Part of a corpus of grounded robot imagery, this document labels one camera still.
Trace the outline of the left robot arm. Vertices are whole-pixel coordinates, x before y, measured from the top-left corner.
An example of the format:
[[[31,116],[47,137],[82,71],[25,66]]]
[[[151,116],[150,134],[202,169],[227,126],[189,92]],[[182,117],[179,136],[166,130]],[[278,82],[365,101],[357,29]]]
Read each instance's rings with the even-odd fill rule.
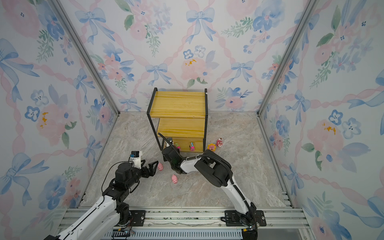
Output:
[[[150,163],[147,167],[145,161],[139,161],[137,168],[135,162],[120,162],[115,171],[115,178],[109,186],[102,191],[102,196],[87,210],[75,223],[61,231],[58,235],[49,235],[46,240],[100,240],[110,229],[116,225],[126,226],[132,220],[129,204],[124,200],[135,191],[141,178],[153,177],[159,162]]]

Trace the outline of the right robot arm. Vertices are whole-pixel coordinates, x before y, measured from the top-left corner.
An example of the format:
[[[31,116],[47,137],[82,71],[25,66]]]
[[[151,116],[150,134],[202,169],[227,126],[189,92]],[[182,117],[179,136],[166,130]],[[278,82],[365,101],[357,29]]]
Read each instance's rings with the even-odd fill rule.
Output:
[[[178,174],[199,172],[213,186],[220,188],[233,203],[240,223],[255,228],[256,206],[250,201],[238,186],[231,165],[211,150],[193,158],[183,157],[175,147],[166,147],[162,150],[165,162]]]

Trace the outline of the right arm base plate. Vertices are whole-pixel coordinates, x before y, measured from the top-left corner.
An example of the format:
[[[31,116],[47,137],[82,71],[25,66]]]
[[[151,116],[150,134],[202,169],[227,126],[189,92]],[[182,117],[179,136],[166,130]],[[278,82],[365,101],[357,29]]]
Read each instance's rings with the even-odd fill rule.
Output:
[[[227,210],[224,211],[225,216],[221,217],[221,221],[226,223],[227,227],[266,227],[266,217],[263,211],[256,210],[251,214],[240,214],[237,211]]]

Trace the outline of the colourful robot toy green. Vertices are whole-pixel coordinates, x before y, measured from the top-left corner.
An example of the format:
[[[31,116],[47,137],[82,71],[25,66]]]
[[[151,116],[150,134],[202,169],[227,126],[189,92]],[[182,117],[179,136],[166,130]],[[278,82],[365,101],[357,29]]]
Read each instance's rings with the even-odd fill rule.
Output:
[[[178,149],[178,150],[180,150],[181,149],[181,147],[180,147],[180,145],[179,145],[179,143],[174,143],[174,146]]]

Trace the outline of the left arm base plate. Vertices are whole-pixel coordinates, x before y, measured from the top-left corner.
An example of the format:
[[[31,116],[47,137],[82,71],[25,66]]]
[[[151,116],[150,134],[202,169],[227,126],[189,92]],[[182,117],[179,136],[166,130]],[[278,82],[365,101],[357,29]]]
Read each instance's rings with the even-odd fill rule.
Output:
[[[145,210],[125,210],[120,213],[119,227],[143,227],[146,218]]]

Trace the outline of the colourful robot toy pink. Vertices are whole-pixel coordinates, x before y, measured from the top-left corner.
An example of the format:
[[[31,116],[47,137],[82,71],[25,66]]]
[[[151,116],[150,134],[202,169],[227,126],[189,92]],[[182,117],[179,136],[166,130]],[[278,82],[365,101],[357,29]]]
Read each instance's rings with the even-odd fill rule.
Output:
[[[195,148],[195,143],[194,142],[190,142],[190,151],[195,151],[196,148]]]

